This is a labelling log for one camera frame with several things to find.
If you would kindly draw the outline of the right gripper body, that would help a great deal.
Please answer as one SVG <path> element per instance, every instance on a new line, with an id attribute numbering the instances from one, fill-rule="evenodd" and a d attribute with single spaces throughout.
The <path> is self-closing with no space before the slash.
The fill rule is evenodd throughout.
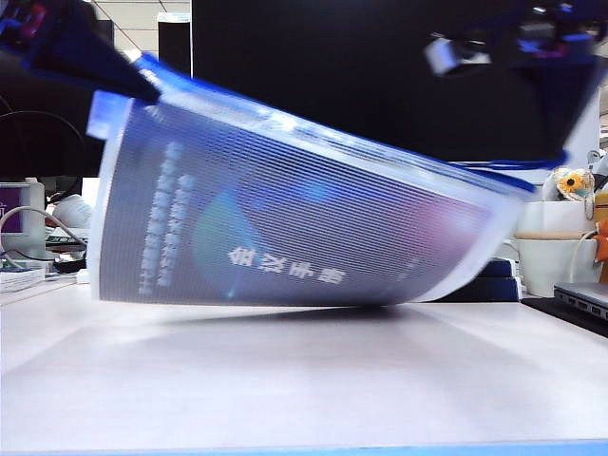
<path id="1" fill-rule="evenodd" d="M 424 55 L 434 75 L 452 77 L 499 59 L 513 67 L 582 64 L 606 40 L 605 1 L 517 1 L 505 12 L 433 33 Z"/>

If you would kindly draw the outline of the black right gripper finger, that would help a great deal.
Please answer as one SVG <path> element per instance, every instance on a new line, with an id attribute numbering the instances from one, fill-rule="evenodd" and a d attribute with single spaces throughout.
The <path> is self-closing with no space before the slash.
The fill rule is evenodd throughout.
<path id="1" fill-rule="evenodd" d="M 546 61 L 518 69 L 525 91 L 527 158 L 562 160 L 563 147 L 606 73 L 602 60 L 559 64 Z"/>

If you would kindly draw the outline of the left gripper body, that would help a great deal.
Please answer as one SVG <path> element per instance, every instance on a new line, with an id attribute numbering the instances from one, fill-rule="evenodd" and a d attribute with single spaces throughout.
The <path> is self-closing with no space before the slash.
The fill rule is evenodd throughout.
<path id="1" fill-rule="evenodd" d="M 86 1 L 8 1 L 1 10 L 1 49 L 27 62 L 67 61 L 77 45 L 94 42 Z"/>

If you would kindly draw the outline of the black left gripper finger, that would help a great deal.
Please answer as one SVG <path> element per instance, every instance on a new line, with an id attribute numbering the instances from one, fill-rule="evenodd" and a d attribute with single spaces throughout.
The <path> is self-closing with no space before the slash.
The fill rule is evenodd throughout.
<path id="1" fill-rule="evenodd" d="M 76 52 L 67 61 L 45 59 L 28 62 L 28 69 L 146 103 L 155 103 L 160 98 L 160 92 L 98 33 L 95 11 L 94 17 L 94 43 L 77 45 Z"/>

